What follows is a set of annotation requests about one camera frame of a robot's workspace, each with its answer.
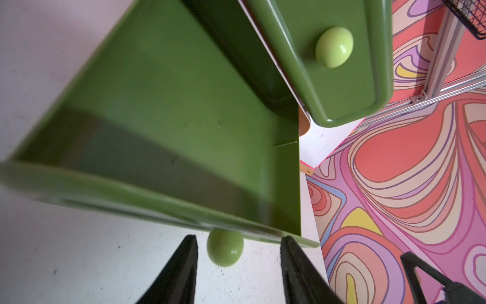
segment light green knob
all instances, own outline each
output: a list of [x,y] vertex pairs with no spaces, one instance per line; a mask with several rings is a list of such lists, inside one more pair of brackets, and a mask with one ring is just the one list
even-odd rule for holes
[[231,266],[243,253],[243,236],[239,232],[215,228],[209,233],[206,249],[214,264]]
[[353,34],[344,27],[333,27],[325,31],[315,47],[317,61],[328,68],[339,67],[353,51]]

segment metal frame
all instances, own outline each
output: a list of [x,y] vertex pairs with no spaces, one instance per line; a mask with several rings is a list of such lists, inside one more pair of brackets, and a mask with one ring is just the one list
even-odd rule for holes
[[395,116],[486,86],[486,70],[475,72],[444,85],[465,29],[459,19],[447,9],[442,18],[437,47],[434,50],[422,92],[419,95],[388,104],[378,113],[368,116],[360,126],[380,123]]
[[441,100],[454,97],[456,95],[469,92],[471,90],[486,86],[486,70],[476,72],[465,76],[463,78],[457,79],[455,81],[449,82],[444,86],[437,97],[427,99],[420,103],[414,103],[414,100],[420,99],[420,95],[412,96],[410,98],[404,99],[402,101],[389,104],[387,107],[383,108],[380,112],[368,116],[361,124],[362,126],[368,126],[376,123],[381,123],[383,121],[392,119],[398,115],[405,114],[433,103],[439,102]]

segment pink swirl pattern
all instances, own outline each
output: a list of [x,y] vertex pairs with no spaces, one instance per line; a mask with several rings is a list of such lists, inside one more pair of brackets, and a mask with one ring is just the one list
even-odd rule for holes
[[[412,251],[486,297],[486,91],[358,128],[308,177],[330,286],[346,303],[412,303]],[[442,286],[420,274],[429,303]]]

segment black mesh basket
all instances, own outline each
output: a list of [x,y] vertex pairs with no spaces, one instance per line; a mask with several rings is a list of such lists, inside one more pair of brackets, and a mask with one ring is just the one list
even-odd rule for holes
[[486,38],[486,0],[442,0],[478,39]]

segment white surface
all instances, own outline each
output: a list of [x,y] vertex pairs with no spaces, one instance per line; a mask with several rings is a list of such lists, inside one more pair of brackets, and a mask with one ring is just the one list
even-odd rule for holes
[[[315,225],[314,220],[314,211],[312,210],[311,196],[307,187],[307,179],[303,172],[300,172],[300,219],[300,232],[302,233],[302,236],[320,243],[317,226]],[[321,277],[327,282],[328,275],[326,274],[326,267],[324,265],[321,248],[303,248],[302,250]]]
[[[0,1],[0,159],[130,2]],[[318,240],[310,204],[302,214],[303,229]],[[284,302],[279,245],[245,240],[240,261],[218,268],[207,257],[206,232],[47,205],[0,189],[0,303],[134,303],[189,233],[199,245],[196,303]],[[325,275],[320,248],[305,251]]]
[[363,119],[334,128],[323,128],[311,121],[309,131],[299,138],[300,160],[315,169]]

